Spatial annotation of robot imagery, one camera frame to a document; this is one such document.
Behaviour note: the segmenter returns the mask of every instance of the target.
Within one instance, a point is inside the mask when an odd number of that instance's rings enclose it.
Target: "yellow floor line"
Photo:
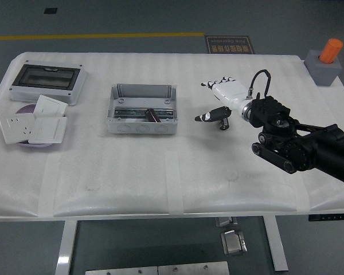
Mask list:
[[[105,33],[105,34],[54,34],[44,36],[0,36],[0,40],[74,39],[74,38],[135,38],[135,37],[186,37],[204,36],[204,33]]]

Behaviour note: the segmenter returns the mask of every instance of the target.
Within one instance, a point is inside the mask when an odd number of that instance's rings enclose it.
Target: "open metal box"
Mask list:
[[[175,134],[177,123],[175,85],[112,86],[107,116],[110,133]]]

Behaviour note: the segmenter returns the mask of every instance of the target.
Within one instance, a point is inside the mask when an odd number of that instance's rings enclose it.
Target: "robotic hand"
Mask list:
[[[252,99],[253,83],[262,72],[268,77],[264,98],[260,99],[258,93],[256,99]],[[219,83],[203,83],[225,106],[197,116],[195,120],[220,121],[220,128],[227,129],[231,110],[237,110],[252,126],[263,128],[259,143],[252,144],[254,154],[289,174],[317,168],[344,182],[344,132],[336,124],[317,127],[300,124],[291,118],[289,108],[267,96],[270,79],[267,70],[259,71],[248,93],[243,85],[231,78],[224,78]],[[301,136],[297,131],[309,134]]]

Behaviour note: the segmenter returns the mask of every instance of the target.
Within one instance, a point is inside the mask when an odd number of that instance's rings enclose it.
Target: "white table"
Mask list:
[[[62,144],[6,145],[0,129],[0,221],[66,220],[56,274],[68,271],[79,219],[262,215],[276,270],[286,261],[275,215],[344,213],[344,183],[311,170],[288,175],[251,152],[259,129],[234,113],[230,130],[194,117],[220,107],[201,82],[233,77],[246,87],[260,69],[269,94],[301,123],[344,130],[344,87],[317,87],[296,56],[24,53],[0,85],[0,115],[27,103],[9,87],[25,60],[82,64],[88,72],[67,109]],[[177,85],[176,135],[116,135],[105,119],[111,85]],[[255,82],[263,92],[265,77]]]

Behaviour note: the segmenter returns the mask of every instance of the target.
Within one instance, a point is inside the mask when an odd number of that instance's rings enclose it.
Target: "black cable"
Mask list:
[[[250,89],[249,89],[249,90],[253,91],[253,83],[255,82],[257,76],[258,76],[259,74],[261,74],[261,73],[265,73],[266,76],[268,77],[268,81],[266,82],[266,87],[265,87],[265,92],[264,92],[264,97],[266,97],[266,95],[267,95],[267,93],[268,93],[268,91],[269,91],[269,86],[270,86],[270,81],[271,81],[271,75],[270,75],[269,71],[266,70],[266,69],[260,70],[260,71],[258,71],[258,72],[255,74],[255,76],[253,77],[253,79],[252,79],[252,81],[251,81],[251,86],[250,86]]]

